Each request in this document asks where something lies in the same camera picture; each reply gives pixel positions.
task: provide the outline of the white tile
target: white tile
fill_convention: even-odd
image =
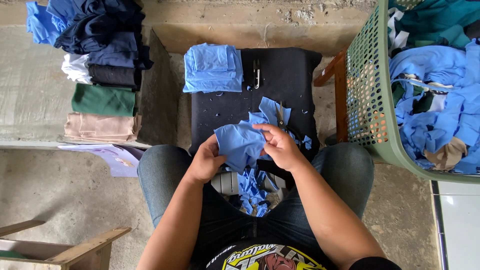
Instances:
[[[480,195],[479,184],[462,184],[438,181],[440,195]]]
[[[440,201],[449,269],[478,269],[480,196],[442,195]]]

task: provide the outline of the denim jeans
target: denim jeans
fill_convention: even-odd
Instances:
[[[138,176],[154,227],[167,209],[175,189],[192,162],[182,148],[149,148]],[[340,143],[321,149],[312,165],[343,201],[362,218],[373,183],[373,161],[357,144]],[[202,215],[192,260],[211,259],[216,252],[246,238],[275,238],[321,249],[308,224],[296,187],[269,213],[253,217],[229,204],[210,184],[203,189]]]

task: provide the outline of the black cushion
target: black cushion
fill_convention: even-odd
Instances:
[[[252,87],[247,91],[247,86],[253,85],[253,61],[256,59],[260,60],[260,88]],[[194,155],[200,144],[214,133],[214,129],[247,120],[249,111],[260,111],[258,106],[265,96],[278,103],[282,101],[285,108],[292,108],[288,125],[297,130],[301,140],[305,135],[312,139],[310,150],[305,147],[301,149],[311,161],[320,147],[313,117],[315,105],[312,99],[312,74],[321,60],[320,53],[300,48],[242,49],[245,81],[241,93],[223,92],[221,96],[217,96],[221,92],[192,94],[190,153]],[[259,160],[258,166],[260,170],[287,177],[272,161]]]

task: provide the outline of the laundry basket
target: laundry basket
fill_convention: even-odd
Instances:
[[[397,0],[411,9],[423,0]],[[347,50],[348,139],[364,146],[373,160],[403,167],[425,179],[480,184],[480,175],[424,170],[400,141],[390,87],[387,48],[388,1],[378,4]]]

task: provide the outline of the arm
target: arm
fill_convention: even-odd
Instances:
[[[375,238],[300,153],[293,139],[269,124],[253,125],[264,133],[264,151],[278,167],[292,173],[318,244],[340,270],[365,257],[386,258]]]
[[[215,135],[200,145],[148,240],[137,270],[188,268],[200,226],[203,186],[225,160],[218,155]]]

